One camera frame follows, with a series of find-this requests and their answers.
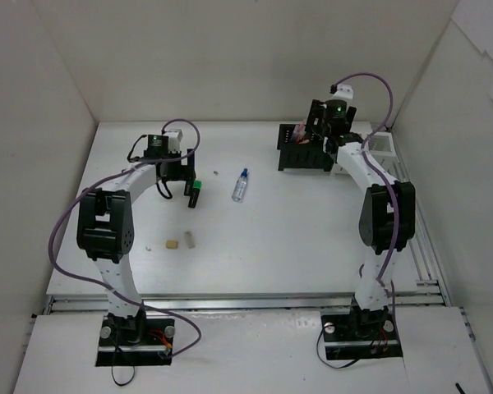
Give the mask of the green cap highlighter marker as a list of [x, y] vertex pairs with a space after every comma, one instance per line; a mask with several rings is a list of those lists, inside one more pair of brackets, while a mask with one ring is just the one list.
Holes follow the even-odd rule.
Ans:
[[195, 208], [196, 207], [198, 199], [199, 199], [201, 187], [202, 187], [202, 181], [194, 180], [192, 182], [191, 187], [190, 187], [190, 193], [189, 193], [189, 202], [188, 202], [189, 208]]

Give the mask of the small blue cap spray bottle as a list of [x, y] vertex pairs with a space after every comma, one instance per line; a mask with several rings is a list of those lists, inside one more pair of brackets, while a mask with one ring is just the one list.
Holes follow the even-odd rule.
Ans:
[[247, 168], [244, 168], [237, 179], [236, 185], [232, 193], [232, 200], [234, 202], [242, 202], [247, 190], [249, 172]]

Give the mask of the yellow cap highlighter marker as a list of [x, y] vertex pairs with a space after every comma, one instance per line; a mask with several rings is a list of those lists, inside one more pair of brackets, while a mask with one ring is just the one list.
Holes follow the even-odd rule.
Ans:
[[189, 180], [189, 181], [186, 181], [185, 182], [185, 188], [184, 188], [184, 195], [185, 196], [190, 196], [191, 195], [193, 183], [194, 183], [193, 180]]

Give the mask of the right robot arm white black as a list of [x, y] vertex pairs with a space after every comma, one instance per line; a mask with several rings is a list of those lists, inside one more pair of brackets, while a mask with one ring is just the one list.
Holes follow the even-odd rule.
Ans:
[[398, 181], [371, 156], [366, 141], [351, 132], [356, 108], [339, 98], [314, 99], [306, 133], [324, 141], [324, 151], [357, 183], [364, 194], [358, 231], [369, 247], [347, 318], [349, 332], [366, 339], [382, 329], [394, 298], [396, 259], [415, 232], [416, 191]]

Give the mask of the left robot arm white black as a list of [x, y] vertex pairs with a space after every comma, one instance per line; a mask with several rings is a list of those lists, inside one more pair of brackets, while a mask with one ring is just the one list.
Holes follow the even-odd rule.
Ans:
[[108, 291], [108, 337], [118, 345], [145, 342], [149, 331], [142, 299], [136, 289], [129, 261], [135, 243], [132, 204], [149, 188], [163, 187], [165, 199], [173, 196], [170, 181], [183, 181], [188, 207], [196, 206], [200, 182], [196, 179], [195, 154], [188, 149], [182, 162], [182, 131], [143, 135], [147, 147], [142, 156], [128, 156], [122, 176], [88, 192], [79, 203], [77, 244], [92, 259]]

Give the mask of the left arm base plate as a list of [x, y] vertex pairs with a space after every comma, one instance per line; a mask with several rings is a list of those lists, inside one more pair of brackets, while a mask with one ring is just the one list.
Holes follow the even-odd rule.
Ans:
[[172, 363], [175, 321], [151, 316], [135, 330], [105, 317], [99, 332], [96, 367], [165, 366]]

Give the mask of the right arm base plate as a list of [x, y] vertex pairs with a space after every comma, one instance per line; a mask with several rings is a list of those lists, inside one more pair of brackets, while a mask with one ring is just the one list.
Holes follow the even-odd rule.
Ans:
[[355, 308], [343, 314], [323, 314], [320, 321], [319, 353], [338, 369], [362, 360], [403, 357], [393, 315], [388, 309], [367, 313]]

